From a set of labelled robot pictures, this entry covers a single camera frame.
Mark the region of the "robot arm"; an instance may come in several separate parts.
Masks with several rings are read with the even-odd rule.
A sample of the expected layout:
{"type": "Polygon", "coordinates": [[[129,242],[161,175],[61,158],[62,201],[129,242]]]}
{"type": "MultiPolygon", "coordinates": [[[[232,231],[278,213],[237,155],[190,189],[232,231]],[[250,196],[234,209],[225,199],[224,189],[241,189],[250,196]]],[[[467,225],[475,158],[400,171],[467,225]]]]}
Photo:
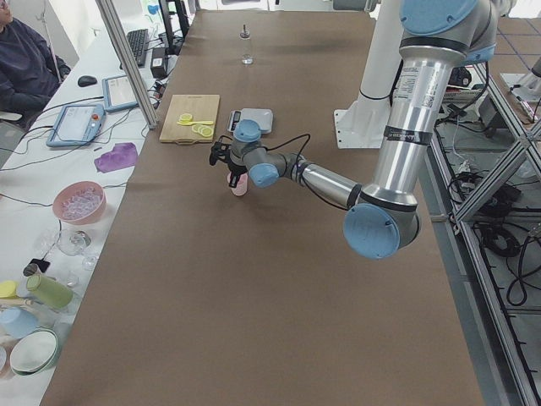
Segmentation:
{"type": "Polygon", "coordinates": [[[247,175],[260,188],[288,178],[345,211],[343,233],[359,255],[383,259],[412,243],[421,220],[413,190],[453,69],[485,63],[495,52],[498,20],[510,1],[384,1],[374,28],[358,98],[335,113],[338,138],[374,147],[372,180],[358,184],[262,143],[252,120],[232,141],[218,140],[210,162],[227,164],[235,185],[247,175]]]}

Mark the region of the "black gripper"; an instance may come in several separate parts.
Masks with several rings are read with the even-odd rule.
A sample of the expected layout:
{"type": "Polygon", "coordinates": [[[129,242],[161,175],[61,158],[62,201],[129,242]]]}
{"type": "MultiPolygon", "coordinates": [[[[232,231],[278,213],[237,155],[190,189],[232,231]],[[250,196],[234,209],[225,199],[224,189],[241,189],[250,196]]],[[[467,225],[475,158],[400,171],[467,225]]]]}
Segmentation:
{"type": "Polygon", "coordinates": [[[246,167],[242,163],[237,164],[231,157],[227,159],[227,166],[230,171],[227,175],[227,183],[229,186],[236,186],[240,181],[242,174],[246,173],[246,167]]]}

